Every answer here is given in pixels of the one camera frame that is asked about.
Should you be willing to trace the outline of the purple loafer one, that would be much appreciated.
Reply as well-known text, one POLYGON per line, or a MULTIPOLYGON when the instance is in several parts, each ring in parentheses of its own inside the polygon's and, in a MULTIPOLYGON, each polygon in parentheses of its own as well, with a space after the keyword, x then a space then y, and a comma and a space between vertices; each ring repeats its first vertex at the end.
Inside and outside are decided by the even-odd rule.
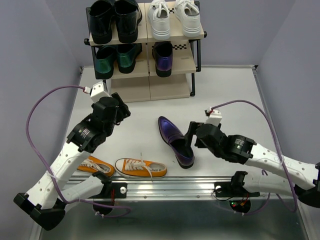
POLYGON ((160 116, 157 122, 161 138, 173 150, 180 167, 183 169, 191 168, 194 164, 195 156, 192 148, 186 146, 182 132, 164 116, 160 116))
POLYGON ((167 78, 172 74, 173 45, 170 41, 156 42, 152 49, 155 72, 158 77, 167 78))

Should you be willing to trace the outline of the white sneaker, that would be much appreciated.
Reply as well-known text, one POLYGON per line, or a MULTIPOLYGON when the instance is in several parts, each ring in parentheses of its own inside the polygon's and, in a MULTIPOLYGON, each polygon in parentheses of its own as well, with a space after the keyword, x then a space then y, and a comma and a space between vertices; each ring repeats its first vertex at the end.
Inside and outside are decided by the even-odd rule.
POLYGON ((152 36, 159 41, 170 38, 170 11, 165 0, 153 0, 148 9, 152 36))
POLYGON ((193 38, 200 35, 200 10, 192 0, 176 0, 174 14, 181 23, 184 36, 193 38))

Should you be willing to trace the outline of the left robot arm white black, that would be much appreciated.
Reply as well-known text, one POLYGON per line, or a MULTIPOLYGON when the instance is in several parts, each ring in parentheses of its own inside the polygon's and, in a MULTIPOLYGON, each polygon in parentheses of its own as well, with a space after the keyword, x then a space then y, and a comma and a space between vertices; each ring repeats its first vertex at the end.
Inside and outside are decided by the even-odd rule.
POLYGON ((67 136, 60 153, 46 165, 41 179, 26 193, 18 193, 13 201, 44 230, 54 229, 76 203, 90 203, 101 215, 115 208, 114 203, 104 205, 89 199, 110 197, 117 189, 102 171, 93 173, 85 181, 62 190, 75 170, 112 135, 114 127, 131 115, 118 93, 103 96, 92 104, 92 113, 78 123, 67 136))

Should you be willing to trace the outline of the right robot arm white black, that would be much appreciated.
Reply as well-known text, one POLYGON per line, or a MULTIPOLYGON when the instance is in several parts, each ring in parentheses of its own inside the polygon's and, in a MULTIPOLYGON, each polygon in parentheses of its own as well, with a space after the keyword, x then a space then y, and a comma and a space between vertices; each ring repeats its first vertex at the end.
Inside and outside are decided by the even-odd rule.
POLYGON ((293 195, 300 202, 319 208, 319 164, 278 156, 277 153, 251 138, 242 135, 226 135, 219 125, 192 121, 184 136, 187 147, 190 147, 193 136, 196 136, 197 148, 208 149, 217 158, 268 172, 253 174, 236 171, 230 181, 220 185, 218 197, 258 197, 262 192, 293 195))

